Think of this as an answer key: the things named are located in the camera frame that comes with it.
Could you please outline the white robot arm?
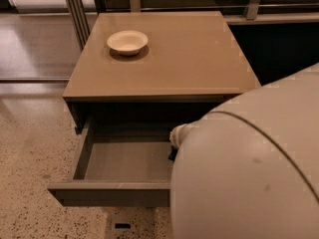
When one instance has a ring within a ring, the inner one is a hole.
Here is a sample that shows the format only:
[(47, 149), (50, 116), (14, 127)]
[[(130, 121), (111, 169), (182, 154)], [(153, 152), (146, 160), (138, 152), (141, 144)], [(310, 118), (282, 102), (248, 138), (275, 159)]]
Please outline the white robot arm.
[(176, 127), (174, 239), (319, 239), (319, 65)]

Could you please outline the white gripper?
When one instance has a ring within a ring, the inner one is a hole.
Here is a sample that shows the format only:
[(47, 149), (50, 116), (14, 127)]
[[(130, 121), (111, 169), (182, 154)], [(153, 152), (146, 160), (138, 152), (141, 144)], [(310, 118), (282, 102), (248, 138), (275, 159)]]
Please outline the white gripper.
[(181, 143), (185, 137), (189, 134), (193, 128), (192, 123), (185, 123), (176, 126), (169, 134), (169, 141), (172, 147), (179, 149)]

